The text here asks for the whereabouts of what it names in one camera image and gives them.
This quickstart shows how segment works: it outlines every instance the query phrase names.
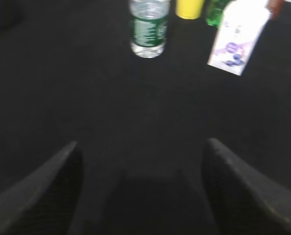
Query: milk carton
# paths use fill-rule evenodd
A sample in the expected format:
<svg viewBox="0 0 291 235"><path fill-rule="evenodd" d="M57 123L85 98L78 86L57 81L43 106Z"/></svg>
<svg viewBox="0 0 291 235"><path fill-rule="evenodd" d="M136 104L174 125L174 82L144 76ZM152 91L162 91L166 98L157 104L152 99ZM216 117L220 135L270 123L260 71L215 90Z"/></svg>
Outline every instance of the milk carton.
<svg viewBox="0 0 291 235"><path fill-rule="evenodd" d="M270 18L267 0L231 1L223 17L208 65L241 75Z"/></svg>

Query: black floor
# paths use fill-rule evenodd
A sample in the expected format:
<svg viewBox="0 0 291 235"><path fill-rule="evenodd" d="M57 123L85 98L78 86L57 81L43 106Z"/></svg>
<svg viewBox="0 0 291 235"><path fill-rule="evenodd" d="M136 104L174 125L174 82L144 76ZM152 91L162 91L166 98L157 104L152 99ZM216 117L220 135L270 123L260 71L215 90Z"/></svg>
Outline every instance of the black floor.
<svg viewBox="0 0 291 235"><path fill-rule="evenodd" d="M0 38L0 191L77 140L72 235L217 234L199 169L210 137L291 189L291 3L237 77L206 65L202 18L172 14L164 54L145 60L126 1L84 2Z"/></svg>

